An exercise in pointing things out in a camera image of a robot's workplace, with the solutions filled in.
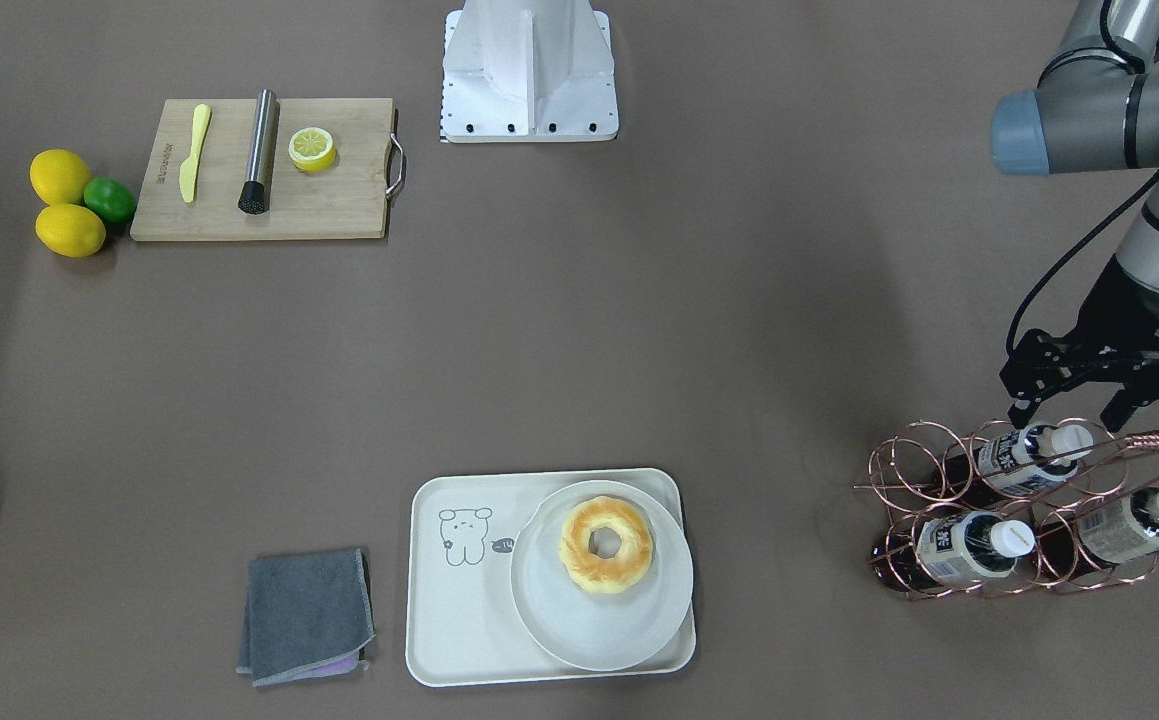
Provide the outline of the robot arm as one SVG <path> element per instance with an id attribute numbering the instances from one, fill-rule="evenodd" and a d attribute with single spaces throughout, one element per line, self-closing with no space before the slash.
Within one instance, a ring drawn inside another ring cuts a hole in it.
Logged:
<path id="1" fill-rule="evenodd" d="M 1086 383 L 1117 386 L 1100 415 L 1109 430 L 1159 401 L 1158 60 L 1159 1 L 1083 1 L 1036 86 L 996 106 L 992 160 L 1008 176 L 1152 170 L 1118 205 L 1136 218 L 1073 328 L 1019 333 L 1013 317 L 1000 377 L 1014 427 Z"/>

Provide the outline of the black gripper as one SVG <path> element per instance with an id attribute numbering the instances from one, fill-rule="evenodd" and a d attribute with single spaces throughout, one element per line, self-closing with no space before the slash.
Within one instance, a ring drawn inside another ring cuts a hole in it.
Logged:
<path id="1" fill-rule="evenodd" d="M 1001 369 L 1012 397 L 1009 424 L 1022 429 L 1047 398 L 1087 383 L 1122 387 L 1100 410 L 1109 432 L 1159 400 L 1159 293 L 1142 288 L 1111 260 L 1083 301 L 1071 330 L 1025 333 Z"/>

